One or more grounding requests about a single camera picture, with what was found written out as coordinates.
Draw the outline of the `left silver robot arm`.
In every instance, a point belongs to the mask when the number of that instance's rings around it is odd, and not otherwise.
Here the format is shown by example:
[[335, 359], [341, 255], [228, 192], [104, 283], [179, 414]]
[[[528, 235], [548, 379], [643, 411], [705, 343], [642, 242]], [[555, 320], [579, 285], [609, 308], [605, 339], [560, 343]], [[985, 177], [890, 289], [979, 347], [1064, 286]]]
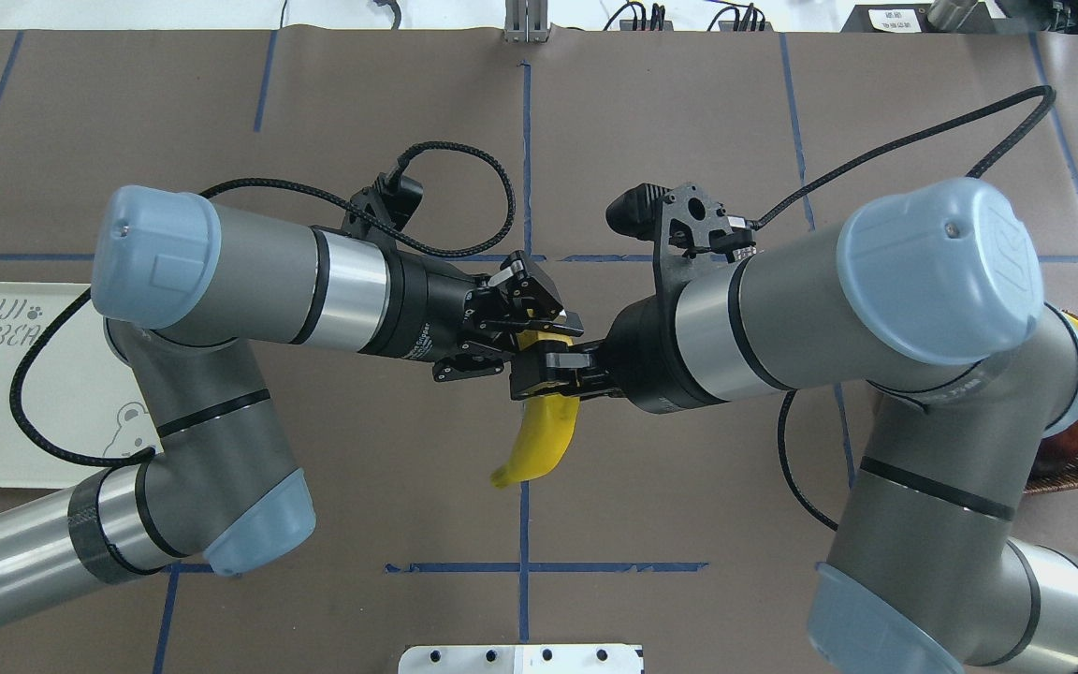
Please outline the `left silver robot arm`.
[[209, 197], [126, 185], [112, 196], [89, 299], [132, 368], [158, 449], [0, 515], [0, 627], [202, 555], [237, 576], [315, 529], [251, 342], [305, 344], [499, 372], [527, 331], [581, 334], [555, 285], [515, 252], [495, 274], [405, 238], [419, 183], [382, 175], [341, 226], [301, 226]]

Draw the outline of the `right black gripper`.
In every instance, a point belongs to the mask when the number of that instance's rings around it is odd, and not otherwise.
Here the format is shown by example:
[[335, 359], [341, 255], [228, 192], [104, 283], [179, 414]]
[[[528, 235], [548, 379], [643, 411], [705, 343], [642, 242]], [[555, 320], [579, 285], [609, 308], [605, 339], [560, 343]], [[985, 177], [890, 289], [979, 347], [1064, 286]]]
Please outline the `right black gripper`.
[[607, 371], [621, 396], [651, 414], [721, 404], [692, 379], [677, 350], [671, 298], [630, 304], [613, 321], [600, 348], [526, 348], [510, 362], [510, 398], [547, 394], [588, 398], [607, 394]]

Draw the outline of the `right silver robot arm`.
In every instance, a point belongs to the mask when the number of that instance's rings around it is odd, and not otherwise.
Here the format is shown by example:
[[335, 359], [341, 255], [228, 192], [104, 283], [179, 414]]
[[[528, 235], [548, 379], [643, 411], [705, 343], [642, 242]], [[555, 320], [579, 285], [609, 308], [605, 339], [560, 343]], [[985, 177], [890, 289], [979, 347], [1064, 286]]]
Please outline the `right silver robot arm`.
[[522, 350], [514, 400], [663, 414], [868, 381], [882, 401], [818, 566], [813, 648], [844, 673], [1078, 673], [1078, 558], [1010, 537], [1041, 439], [1078, 419], [1078, 329], [1009, 200], [941, 181], [724, 265], [710, 253], [752, 230], [696, 184], [642, 183], [606, 219], [654, 243], [654, 295], [600, 342]]

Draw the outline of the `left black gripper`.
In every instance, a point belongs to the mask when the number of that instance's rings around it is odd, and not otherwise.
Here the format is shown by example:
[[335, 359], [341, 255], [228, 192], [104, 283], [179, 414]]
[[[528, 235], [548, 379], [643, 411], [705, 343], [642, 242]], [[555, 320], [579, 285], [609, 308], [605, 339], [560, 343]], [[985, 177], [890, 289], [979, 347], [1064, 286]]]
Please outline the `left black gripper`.
[[362, 353], [432, 366], [438, 383], [501, 374], [528, 331], [581, 338], [555, 281], [515, 251], [495, 274], [469, 274], [436, 257], [390, 252], [384, 318]]

